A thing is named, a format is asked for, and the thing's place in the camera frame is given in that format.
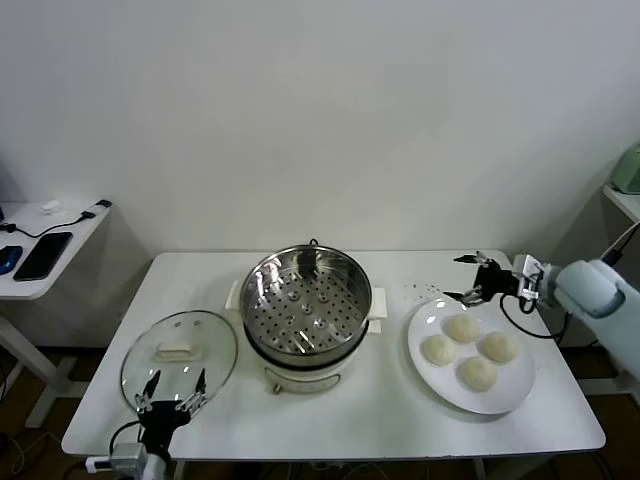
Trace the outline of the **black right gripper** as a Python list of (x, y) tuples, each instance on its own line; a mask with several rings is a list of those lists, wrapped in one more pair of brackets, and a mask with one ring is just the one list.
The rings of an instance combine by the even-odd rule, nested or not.
[(516, 296), (519, 279), (511, 270), (502, 269), (494, 260), (482, 252), (464, 254), (453, 259), (454, 262), (480, 265), (473, 288), (465, 292), (444, 291), (443, 294), (464, 306), (477, 306), (489, 302), (496, 294)]

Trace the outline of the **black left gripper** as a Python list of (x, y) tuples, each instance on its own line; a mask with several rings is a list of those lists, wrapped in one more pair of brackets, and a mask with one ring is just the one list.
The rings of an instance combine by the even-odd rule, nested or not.
[(187, 425), (191, 421), (191, 415), (196, 415), (206, 402), (206, 369), (201, 370), (194, 391), (181, 402), (151, 402), (160, 376), (161, 371), (156, 370), (142, 392), (134, 395), (134, 401), (136, 410), (143, 411), (138, 418), (144, 429), (141, 442), (146, 451), (157, 456), (168, 456), (174, 432)]

